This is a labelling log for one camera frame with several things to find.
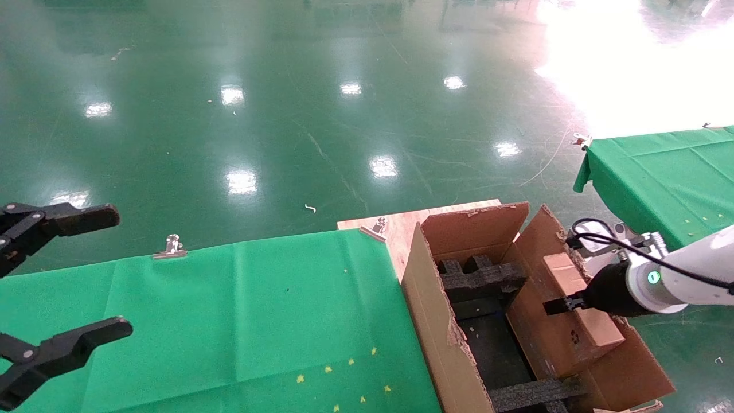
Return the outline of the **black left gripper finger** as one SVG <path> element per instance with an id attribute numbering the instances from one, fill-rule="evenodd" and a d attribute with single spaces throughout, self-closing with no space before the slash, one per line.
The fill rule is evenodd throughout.
<path id="1" fill-rule="evenodd" d="M 2 411 L 13 411 L 50 379 L 83 368 L 100 346 L 133 333 L 124 317 L 110 317 L 32 345 L 1 334 L 1 356 L 10 363 L 1 376 Z"/>
<path id="2" fill-rule="evenodd" d="M 6 204 L 1 212 L 1 277 L 10 275 L 56 237 L 75 237 L 117 225 L 120 212 L 112 204 L 83 209 L 69 203 Z"/>

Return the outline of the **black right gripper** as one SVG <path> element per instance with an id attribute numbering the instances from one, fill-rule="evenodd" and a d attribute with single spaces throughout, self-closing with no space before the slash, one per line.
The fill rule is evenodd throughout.
<path id="1" fill-rule="evenodd" d="M 638 303 L 631 295 L 626 281 L 629 266 L 629 262 L 606 265 L 589 282 L 584 295 L 571 294 L 546 301 L 545 313 L 558 315 L 589 307 L 620 317 L 636 317 Z"/>

